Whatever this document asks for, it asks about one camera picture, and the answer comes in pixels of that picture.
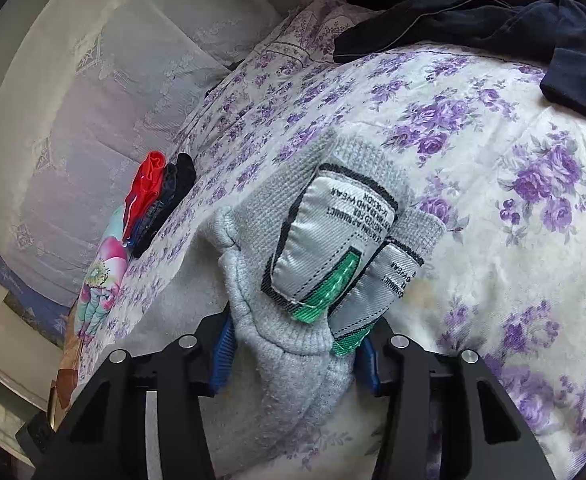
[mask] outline metal screw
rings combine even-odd
[[[194,335],[183,335],[180,337],[179,345],[182,348],[193,348],[198,343],[198,338]]]
[[[391,345],[395,348],[406,348],[409,346],[409,338],[403,335],[394,335],[391,338]]]
[[[464,359],[464,361],[472,365],[473,363],[478,362],[479,357],[478,354],[476,354],[472,350],[465,350],[462,352],[462,359]]]
[[[114,350],[108,356],[108,360],[112,363],[119,364],[126,359],[126,352],[123,350]]]

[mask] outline clothing label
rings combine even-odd
[[[404,296],[406,285],[420,267],[410,252],[397,241],[387,240],[330,314],[329,327],[335,337],[336,354],[355,350],[380,316]]]
[[[273,292],[302,321],[312,322],[339,299],[395,218],[388,200],[344,172],[317,173],[292,207],[271,264]]]

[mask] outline white lace curtain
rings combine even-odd
[[[51,0],[0,88],[0,254],[76,298],[149,150],[305,0]]]

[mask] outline floral bedsheet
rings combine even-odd
[[[333,38],[370,16],[342,0],[293,13],[175,138],[198,181],[140,259],[80,381],[175,275],[197,225],[239,200],[319,131],[348,125],[406,169],[448,232],[387,319],[426,349],[477,349],[556,477],[586,461],[586,119],[547,102],[545,69],[441,44],[346,65]],[[386,401],[353,386],[331,420],[239,478],[370,478]]]

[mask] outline green stitching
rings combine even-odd
[[[362,343],[362,340],[369,334],[373,328],[373,325],[375,324],[375,321],[360,328],[359,330],[356,330],[355,332],[351,332],[342,338],[337,338],[333,343],[333,347],[331,348],[333,353],[338,357],[342,357],[343,355],[353,352],[356,348],[358,348],[360,343]]]
[[[359,258],[359,252],[349,248],[322,283],[303,300],[304,306],[294,311],[293,317],[305,323],[314,322],[349,285],[358,268]]]

